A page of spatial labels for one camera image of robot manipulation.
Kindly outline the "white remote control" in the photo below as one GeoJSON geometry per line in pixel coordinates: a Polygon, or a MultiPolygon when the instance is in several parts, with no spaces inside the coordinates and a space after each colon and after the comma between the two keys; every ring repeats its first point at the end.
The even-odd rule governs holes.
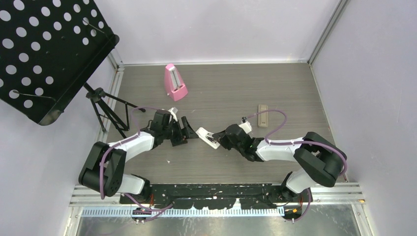
{"type": "Polygon", "coordinates": [[[218,149],[220,147],[220,143],[217,140],[215,140],[212,136],[213,133],[207,131],[203,127],[198,128],[196,134],[202,141],[208,144],[211,148],[218,149]]]}

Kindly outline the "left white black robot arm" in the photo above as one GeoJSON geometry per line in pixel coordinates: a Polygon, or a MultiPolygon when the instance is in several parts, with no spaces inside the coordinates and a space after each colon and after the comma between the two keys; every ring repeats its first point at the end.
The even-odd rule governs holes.
{"type": "Polygon", "coordinates": [[[186,144],[197,139],[186,117],[176,116],[176,108],[157,109],[147,127],[118,142],[93,144],[80,171],[78,182],[99,193],[111,197],[116,193],[132,194],[138,203],[146,203],[151,196],[149,181],[134,174],[125,174],[126,163],[141,153],[151,151],[169,140],[172,146],[186,144]]]}

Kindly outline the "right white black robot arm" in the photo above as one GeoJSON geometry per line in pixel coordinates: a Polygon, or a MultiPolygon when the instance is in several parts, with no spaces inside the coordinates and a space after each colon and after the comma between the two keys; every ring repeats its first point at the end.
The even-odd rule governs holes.
{"type": "Polygon", "coordinates": [[[346,154],[315,132],[278,141],[253,138],[241,126],[233,124],[212,134],[212,138],[223,148],[235,149],[251,162],[297,162],[300,169],[289,172],[278,188],[281,197],[288,202],[316,184],[334,187],[338,177],[347,170],[346,154]]]}

